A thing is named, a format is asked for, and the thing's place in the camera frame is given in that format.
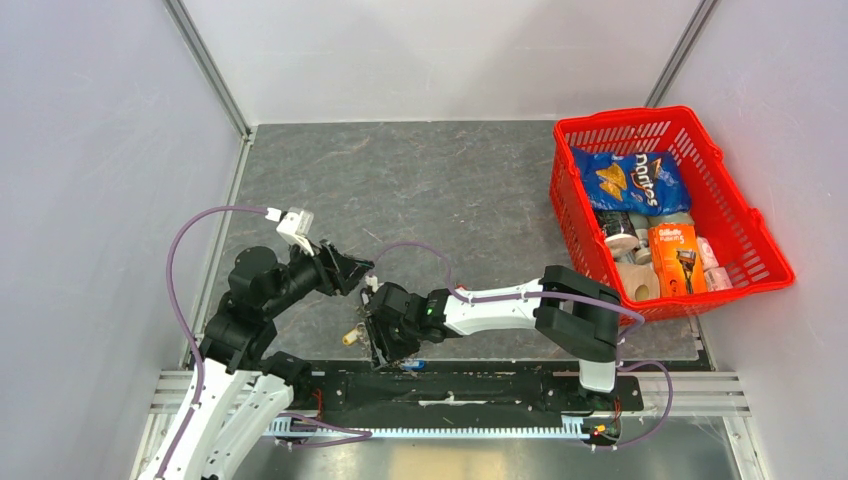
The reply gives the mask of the steel disc with keyrings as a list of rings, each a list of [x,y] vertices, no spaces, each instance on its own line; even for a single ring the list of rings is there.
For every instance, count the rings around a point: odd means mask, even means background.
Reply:
[[[367,288],[362,288],[359,296],[361,315],[367,330],[367,340],[364,342],[370,349],[371,365],[375,371],[398,368],[401,362],[419,353],[420,340],[401,331],[402,313],[385,306],[372,311],[369,304],[374,294]]]

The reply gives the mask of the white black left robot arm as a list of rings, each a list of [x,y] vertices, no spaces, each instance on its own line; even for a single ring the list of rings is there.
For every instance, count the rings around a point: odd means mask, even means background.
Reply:
[[[141,478],[231,478],[273,419],[314,393],[308,361],[265,354],[275,318],[311,292],[351,293],[373,267],[326,241],[309,251],[291,246],[286,263],[264,246],[243,250],[204,328],[186,396]]]

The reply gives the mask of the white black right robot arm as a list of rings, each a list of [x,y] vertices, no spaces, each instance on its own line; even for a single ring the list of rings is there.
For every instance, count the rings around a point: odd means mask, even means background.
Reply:
[[[539,279],[483,291],[453,287],[419,295],[386,282],[365,311],[375,369],[405,361],[425,342],[535,330],[577,359],[577,395],[585,406],[601,409],[617,396],[620,294],[570,268],[549,265]]]

